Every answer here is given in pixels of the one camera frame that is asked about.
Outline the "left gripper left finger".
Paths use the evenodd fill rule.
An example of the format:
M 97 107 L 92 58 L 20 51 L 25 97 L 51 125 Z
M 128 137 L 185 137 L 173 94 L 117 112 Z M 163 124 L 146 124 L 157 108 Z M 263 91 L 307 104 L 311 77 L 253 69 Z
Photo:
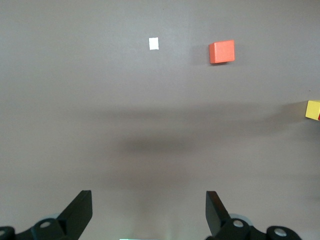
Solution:
M 11 226 L 0 228 L 2 240 L 78 240 L 93 216 L 92 192 L 82 190 L 56 218 L 46 218 L 16 233 Z

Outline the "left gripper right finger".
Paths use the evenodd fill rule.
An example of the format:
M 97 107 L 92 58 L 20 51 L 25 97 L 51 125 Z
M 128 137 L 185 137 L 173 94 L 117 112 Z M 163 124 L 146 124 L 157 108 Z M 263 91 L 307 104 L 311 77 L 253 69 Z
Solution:
M 240 215 L 230 215 L 216 191 L 206 192 L 205 217 L 211 235 L 208 240 L 300 240 L 292 229 L 270 226 L 266 232 L 257 230 Z

